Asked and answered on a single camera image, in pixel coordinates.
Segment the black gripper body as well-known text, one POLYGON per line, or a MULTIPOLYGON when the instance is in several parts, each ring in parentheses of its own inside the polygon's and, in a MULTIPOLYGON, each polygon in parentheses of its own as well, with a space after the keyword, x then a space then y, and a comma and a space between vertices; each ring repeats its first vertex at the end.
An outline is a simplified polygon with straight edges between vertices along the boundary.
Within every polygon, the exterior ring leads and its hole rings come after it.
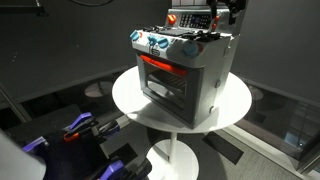
POLYGON ((234 24, 239 14, 246 8, 247 0, 225 0, 229 9, 229 23, 234 24))

